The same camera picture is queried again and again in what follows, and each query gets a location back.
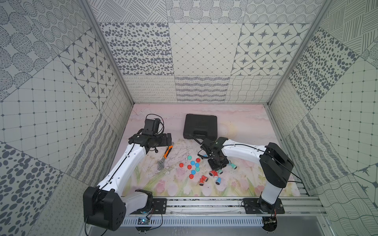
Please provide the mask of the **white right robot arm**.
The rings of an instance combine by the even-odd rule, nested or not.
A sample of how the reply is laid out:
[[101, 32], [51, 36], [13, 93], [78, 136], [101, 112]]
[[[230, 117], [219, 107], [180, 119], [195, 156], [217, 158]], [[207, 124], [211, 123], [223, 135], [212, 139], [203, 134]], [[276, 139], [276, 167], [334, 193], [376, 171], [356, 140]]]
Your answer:
[[266, 185], [258, 199], [258, 209], [263, 213], [275, 214], [277, 212], [279, 195], [289, 182], [294, 163], [276, 143], [256, 146], [239, 143], [225, 137], [219, 137], [215, 141], [206, 138], [198, 143], [206, 153], [205, 156], [201, 154], [198, 156], [207, 159], [214, 172], [231, 165], [229, 157], [260, 164], [266, 178]]

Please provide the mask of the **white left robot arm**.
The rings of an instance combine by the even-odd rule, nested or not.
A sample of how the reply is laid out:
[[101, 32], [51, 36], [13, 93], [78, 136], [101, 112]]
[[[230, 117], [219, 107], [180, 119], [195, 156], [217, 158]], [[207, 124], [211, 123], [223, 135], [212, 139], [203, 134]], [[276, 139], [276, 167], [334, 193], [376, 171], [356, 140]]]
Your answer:
[[88, 187], [83, 194], [85, 224], [106, 231], [119, 229], [126, 216], [137, 212], [151, 215], [155, 211], [152, 192], [137, 189], [131, 195], [122, 193], [139, 162], [158, 147], [171, 149], [172, 138], [164, 131], [164, 121], [159, 115], [145, 119], [144, 127], [129, 138], [128, 146], [109, 174], [95, 187]]

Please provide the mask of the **black plastic tool case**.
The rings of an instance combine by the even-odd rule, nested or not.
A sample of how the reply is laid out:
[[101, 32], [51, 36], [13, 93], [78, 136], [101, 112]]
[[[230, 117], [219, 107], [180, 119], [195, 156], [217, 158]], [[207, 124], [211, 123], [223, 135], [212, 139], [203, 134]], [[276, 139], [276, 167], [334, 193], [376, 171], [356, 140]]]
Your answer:
[[186, 114], [184, 139], [208, 138], [215, 141], [218, 137], [218, 118], [213, 115]]

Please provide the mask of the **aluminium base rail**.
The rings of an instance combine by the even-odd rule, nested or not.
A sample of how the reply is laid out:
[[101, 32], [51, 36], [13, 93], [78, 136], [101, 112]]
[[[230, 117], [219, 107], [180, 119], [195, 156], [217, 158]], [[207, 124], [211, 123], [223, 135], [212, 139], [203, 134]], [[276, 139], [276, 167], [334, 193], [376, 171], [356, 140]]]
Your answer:
[[120, 227], [135, 227], [140, 231], [154, 227], [177, 226], [252, 226], [276, 228], [279, 216], [318, 219], [326, 216], [324, 207], [316, 197], [283, 197], [278, 199], [271, 213], [258, 207], [258, 198], [241, 197], [177, 197], [153, 198], [151, 209], [138, 209], [126, 213], [126, 203], [116, 203], [117, 209], [105, 210], [105, 221], [88, 224], [116, 231]]

